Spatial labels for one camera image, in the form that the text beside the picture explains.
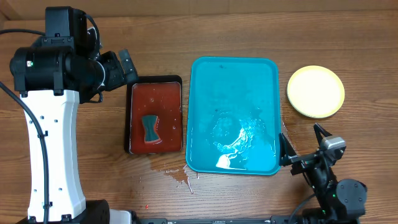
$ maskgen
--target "blue tray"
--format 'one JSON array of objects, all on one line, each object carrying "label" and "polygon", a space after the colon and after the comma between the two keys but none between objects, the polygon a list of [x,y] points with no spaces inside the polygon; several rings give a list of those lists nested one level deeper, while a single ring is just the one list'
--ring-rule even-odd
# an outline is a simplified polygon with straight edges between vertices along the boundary
[{"label": "blue tray", "polygon": [[187,164],[197,172],[274,175],[280,145],[276,64],[202,57],[192,65]]}]

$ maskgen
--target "table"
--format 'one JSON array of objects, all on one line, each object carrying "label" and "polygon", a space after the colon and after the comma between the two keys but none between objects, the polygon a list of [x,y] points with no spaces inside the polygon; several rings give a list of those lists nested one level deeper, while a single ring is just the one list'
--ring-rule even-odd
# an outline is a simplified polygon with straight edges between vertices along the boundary
[{"label": "table", "polygon": [[[333,171],[338,179],[357,179],[368,186],[363,223],[398,219],[397,21],[398,11],[96,19],[102,52],[127,48],[139,75],[182,77],[184,139],[190,68],[196,58],[273,60],[279,67],[282,118],[298,152],[317,147],[314,122],[346,140],[346,153]],[[44,21],[9,21],[4,28],[44,30]],[[9,88],[9,60],[35,38],[0,36],[0,80]],[[306,65],[324,66],[341,78],[346,98],[334,116],[309,119],[290,106],[287,82]],[[185,167],[184,150],[126,154],[125,92],[126,87],[106,92],[103,103],[80,105],[78,110],[78,165],[88,200],[104,198],[112,208],[135,210],[142,218],[241,218],[290,214],[312,193],[301,175],[290,175],[289,167],[272,177],[197,174]],[[0,99],[0,222],[13,223],[26,216],[29,206],[29,142],[21,108],[2,91]],[[313,200],[306,207],[315,206]]]}]

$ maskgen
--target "round plate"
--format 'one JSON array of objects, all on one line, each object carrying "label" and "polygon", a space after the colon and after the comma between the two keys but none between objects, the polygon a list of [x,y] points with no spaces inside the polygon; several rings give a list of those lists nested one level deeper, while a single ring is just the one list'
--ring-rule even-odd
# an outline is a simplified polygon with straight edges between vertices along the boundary
[{"label": "round plate", "polygon": [[287,84],[287,97],[300,113],[311,118],[326,118],[344,102],[344,86],[331,70],[311,65],[297,70]]}]

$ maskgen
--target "wood grain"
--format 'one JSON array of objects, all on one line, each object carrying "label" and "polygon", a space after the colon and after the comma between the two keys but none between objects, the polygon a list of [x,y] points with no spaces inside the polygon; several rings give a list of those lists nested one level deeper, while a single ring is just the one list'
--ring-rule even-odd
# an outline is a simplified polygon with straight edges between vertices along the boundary
[{"label": "wood grain", "polygon": [[[398,11],[96,20],[103,52],[127,48],[140,75],[182,77],[184,127],[190,68],[196,58],[273,60],[279,67],[283,121],[298,152],[315,150],[314,122],[346,139],[346,153],[333,170],[339,179],[358,179],[369,187],[363,223],[398,219],[397,21]],[[44,22],[9,21],[5,27],[44,30]],[[35,38],[0,36],[0,80],[8,87],[13,87],[9,60],[18,47],[30,45]],[[334,116],[305,118],[287,101],[289,77],[306,65],[327,67],[341,78],[346,98]],[[125,87],[107,92],[103,103],[81,105],[78,111],[78,162],[87,199],[104,198],[113,208],[135,210],[140,217],[238,218],[289,214],[311,193],[302,176],[290,175],[289,167],[272,177],[199,174],[197,179],[194,171],[184,168],[184,151],[127,155],[123,150],[125,92]],[[29,204],[29,143],[22,110],[3,92],[0,99],[0,222],[12,223],[26,216]],[[316,201],[307,205],[315,206]]]}]

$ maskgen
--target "green sponge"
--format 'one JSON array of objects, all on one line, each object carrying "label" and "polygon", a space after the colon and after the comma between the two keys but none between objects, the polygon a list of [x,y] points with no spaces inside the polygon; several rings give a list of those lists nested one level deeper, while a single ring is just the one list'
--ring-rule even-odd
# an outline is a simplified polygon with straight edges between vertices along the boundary
[{"label": "green sponge", "polygon": [[157,125],[159,124],[159,117],[156,115],[145,115],[142,117],[142,125],[145,129],[145,143],[157,143],[161,142],[159,135],[157,134]]}]

